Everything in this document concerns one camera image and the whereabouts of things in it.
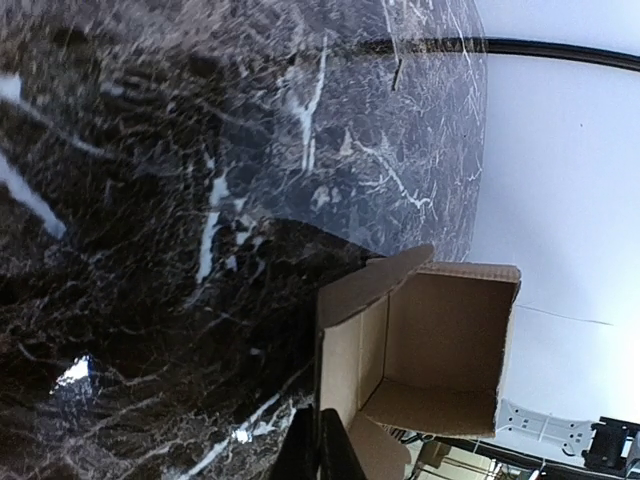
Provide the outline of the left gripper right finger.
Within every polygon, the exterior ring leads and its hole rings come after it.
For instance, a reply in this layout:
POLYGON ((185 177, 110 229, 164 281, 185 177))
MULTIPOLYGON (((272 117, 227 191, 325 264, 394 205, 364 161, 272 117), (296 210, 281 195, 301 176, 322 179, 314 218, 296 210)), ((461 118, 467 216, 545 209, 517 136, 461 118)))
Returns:
POLYGON ((321 412, 320 478, 366 480, 347 431, 332 408, 321 412))

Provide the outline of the brown cardboard box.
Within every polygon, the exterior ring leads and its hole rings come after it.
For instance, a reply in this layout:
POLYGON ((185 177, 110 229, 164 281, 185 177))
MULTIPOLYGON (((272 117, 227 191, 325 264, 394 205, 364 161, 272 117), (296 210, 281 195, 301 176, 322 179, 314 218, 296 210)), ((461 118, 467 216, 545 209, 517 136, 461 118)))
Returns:
POLYGON ((493 437, 520 286, 515 266, 438 262, 422 245, 321 288, 316 403, 347 440, 340 459, 316 430, 323 477, 402 478, 410 453, 395 428, 493 437))

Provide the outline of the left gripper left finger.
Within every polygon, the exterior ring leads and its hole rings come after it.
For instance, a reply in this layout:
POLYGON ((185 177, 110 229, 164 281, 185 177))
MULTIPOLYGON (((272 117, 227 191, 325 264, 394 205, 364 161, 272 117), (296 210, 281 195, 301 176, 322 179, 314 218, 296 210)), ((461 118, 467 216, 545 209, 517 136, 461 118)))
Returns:
POLYGON ((312 427, 313 409, 298 409, 271 470, 270 480, 314 478, 312 427))

